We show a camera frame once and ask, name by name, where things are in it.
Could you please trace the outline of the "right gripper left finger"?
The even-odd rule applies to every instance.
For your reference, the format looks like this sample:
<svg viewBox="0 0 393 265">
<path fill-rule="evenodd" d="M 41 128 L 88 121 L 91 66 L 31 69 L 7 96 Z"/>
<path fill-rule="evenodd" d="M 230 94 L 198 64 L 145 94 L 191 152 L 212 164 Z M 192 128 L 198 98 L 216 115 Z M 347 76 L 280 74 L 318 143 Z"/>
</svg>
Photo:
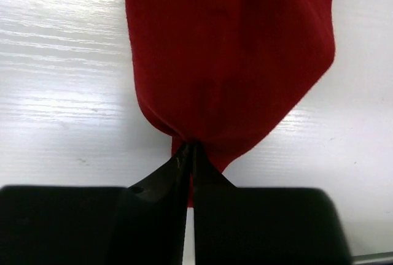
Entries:
<svg viewBox="0 0 393 265">
<path fill-rule="evenodd" d="M 3 187 L 1 263 L 181 264 L 190 154 L 129 187 Z"/>
</svg>

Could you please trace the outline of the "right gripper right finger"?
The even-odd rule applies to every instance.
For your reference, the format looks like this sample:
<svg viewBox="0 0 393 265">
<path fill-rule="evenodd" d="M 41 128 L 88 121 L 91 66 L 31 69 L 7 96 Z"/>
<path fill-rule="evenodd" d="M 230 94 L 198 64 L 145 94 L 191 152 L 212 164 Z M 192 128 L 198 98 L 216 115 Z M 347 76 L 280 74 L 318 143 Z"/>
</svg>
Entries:
<svg viewBox="0 0 393 265">
<path fill-rule="evenodd" d="M 199 145 L 192 173 L 197 264 L 351 264 L 322 190 L 234 186 Z"/>
</svg>

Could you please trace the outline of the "dark red t shirt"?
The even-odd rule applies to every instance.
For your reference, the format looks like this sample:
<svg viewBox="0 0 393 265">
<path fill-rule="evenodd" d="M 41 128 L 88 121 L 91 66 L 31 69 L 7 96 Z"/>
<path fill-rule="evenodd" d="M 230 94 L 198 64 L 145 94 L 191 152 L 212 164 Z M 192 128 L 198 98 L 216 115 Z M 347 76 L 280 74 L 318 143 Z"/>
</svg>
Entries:
<svg viewBox="0 0 393 265">
<path fill-rule="evenodd" d="M 223 171 L 332 65 L 332 0 L 125 0 L 141 112 Z"/>
</svg>

